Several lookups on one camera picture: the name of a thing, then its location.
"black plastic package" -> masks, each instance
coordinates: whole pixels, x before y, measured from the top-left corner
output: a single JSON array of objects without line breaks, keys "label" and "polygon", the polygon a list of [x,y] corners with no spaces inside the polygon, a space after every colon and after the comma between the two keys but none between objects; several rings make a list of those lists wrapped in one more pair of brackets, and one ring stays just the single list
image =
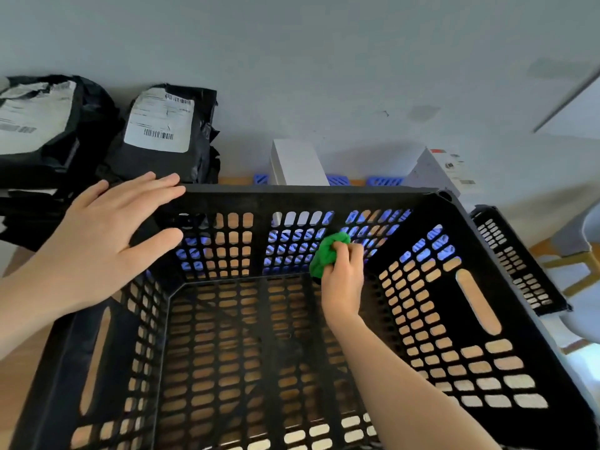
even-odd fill
[{"label": "black plastic package", "polygon": [[205,88],[161,84],[142,92],[99,174],[130,180],[148,171],[158,177],[178,173],[182,183],[214,179],[210,141],[218,132],[212,128],[216,105],[217,92]]},{"label": "black plastic package", "polygon": [[71,188],[94,181],[122,122],[97,83],[73,75],[8,77],[0,91],[0,188]]}]

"crate bottom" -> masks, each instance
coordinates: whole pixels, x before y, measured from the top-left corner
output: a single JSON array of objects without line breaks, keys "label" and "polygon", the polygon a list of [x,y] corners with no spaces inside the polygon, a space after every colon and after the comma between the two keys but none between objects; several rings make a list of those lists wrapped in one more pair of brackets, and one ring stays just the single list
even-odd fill
[{"label": "crate bottom", "polygon": [[[363,295],[365,321],[389,339],[373,278]],[[180,290],[161,378],[157,449],[380,448],[307,273]]]}]

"green rag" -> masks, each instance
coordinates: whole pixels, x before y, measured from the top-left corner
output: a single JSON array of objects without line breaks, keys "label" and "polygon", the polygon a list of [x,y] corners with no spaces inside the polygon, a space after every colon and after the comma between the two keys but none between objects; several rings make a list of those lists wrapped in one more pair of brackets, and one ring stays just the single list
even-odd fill
[{"label": "green rag", "polygon": [[313,278],[322,278],[325,266],[335,263],[337,254],[331,246],[334,242],[348,244],[350,243],[350,236],[344,232],[338,232],[332,235],[327,235],[323,241],[321,241],[319,249],[317,249],[317,252],[310,262],[310,266],[308,267],[310,275]]}]

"black basket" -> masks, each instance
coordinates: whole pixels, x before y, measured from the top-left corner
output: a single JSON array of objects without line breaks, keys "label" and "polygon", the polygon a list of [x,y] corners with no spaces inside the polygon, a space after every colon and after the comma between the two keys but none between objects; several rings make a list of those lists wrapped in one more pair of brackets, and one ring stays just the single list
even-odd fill
[{"label": "black basket", "polygon": [[[367,325],[494,439],[598,448],[593,401],[450,194],[191,185],[142,234],[167,226],[184,230],[182,246],[124,287],[120,304],[56,322],[12,449],[66,449],[76,434],[86,450],[380,448],[307,273],[319,240],[340,230],[365,246]],[[472,274],[497,316],[487,331],[457,272]]]},{"label": "black basket", "polygon": [[477,205],[471,212],[477,230],[538,316],[570,311],[571,306],[537,263],[498,208]]}]

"hand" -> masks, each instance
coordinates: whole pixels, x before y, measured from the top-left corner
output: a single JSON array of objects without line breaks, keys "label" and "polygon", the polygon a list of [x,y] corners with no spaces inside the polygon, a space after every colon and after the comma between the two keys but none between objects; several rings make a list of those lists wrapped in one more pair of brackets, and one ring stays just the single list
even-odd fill
[{"label": "hand", "polygon": [[172,174],[153,172],[109,188],[102,180],[82,192],[41,249],[9,278],[32,287],[53,310],[65,314],[94,305],[112,294],[183,238],[167,228],[130,248],[131,236],[159,205],[185,192]]},{"label": "hand", "polygon": [[325,266],[321,280],[321,306],[331,327],[358,316],[363,289],[363,245],[334,242],[335,265]]}]

